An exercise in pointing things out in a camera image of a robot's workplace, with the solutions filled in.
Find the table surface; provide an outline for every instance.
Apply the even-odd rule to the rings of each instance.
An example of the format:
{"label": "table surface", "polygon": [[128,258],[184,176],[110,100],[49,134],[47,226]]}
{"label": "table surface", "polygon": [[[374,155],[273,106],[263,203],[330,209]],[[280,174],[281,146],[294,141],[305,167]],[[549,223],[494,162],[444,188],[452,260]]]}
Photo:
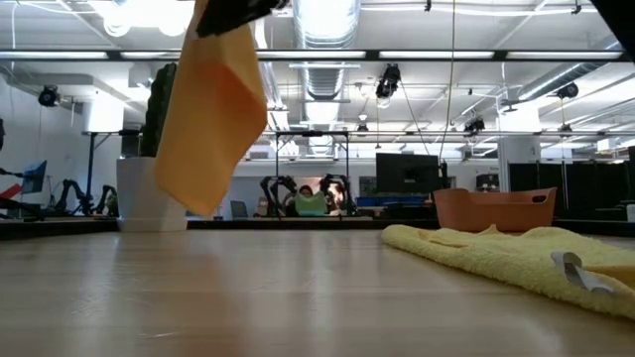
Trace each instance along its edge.
{"label": "table surface", "polygon": [[0,292],[3,357],[635,355],[634,321],[393,250],[378,231],[0,242]]}

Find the computer monitor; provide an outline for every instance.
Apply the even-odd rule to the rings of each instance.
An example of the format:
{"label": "computer monitor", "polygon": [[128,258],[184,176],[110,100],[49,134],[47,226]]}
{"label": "computer monitor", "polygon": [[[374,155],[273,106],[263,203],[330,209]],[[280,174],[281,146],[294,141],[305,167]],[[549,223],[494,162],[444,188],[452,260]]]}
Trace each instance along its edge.
{"label": "computer monitor", "polygon": [[44,188],[44,178],[47,173],[47,161],[28,166],[22,178],[22,193],[39,193]]}
{"label": "computer monitor", "polygon": [[427,194],[441,188],[439,157],[377,154],[377,191]]}

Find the orange cloth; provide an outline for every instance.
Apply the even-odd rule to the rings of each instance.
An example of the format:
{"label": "orange cloth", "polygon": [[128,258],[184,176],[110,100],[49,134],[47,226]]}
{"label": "orange cloth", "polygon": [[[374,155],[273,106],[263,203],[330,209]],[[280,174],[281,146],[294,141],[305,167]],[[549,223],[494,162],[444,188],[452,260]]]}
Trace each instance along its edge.
{"label": "orange cloth", "polygon": [[198,214],[216,209],[267,123],[249,26],[194,35],[208,1],[194,5],[155,166],[157,185]]}

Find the security camera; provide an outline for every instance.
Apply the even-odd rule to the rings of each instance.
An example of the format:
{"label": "security camera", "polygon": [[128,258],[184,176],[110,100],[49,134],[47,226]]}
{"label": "security camera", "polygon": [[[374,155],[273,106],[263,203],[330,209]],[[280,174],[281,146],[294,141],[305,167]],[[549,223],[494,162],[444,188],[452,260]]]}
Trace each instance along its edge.
{"label": "security camera", "polygon": [[55,108],[60,105],[60,95],[56,85],[45,85],[44,90],[38,97],[40,105],[47,108]]}

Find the yellow cloth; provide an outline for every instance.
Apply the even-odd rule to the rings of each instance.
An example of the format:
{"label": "yellow cloth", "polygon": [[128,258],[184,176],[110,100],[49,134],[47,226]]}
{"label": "yellow cloth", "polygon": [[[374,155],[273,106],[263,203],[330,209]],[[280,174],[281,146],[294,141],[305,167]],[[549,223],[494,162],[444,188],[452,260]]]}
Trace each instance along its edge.
{"label": "yellow cloth", "polygon": [[[537,228],[509,236],[490,228],[480,234],[450,229],[427,231],[395,225],[382,233],[392,247],[581,307],[635,319],[635,252],[560,228]],[[613,288],[592,293],[569,282],[551,259],[573,252],[583,267]]]}
{"label": "yellow cloth", "polygon": [[218,206],[267,122],[249,26],[193,35],[207,1],[194,5],[155,165],[157,185],[198,214]]}

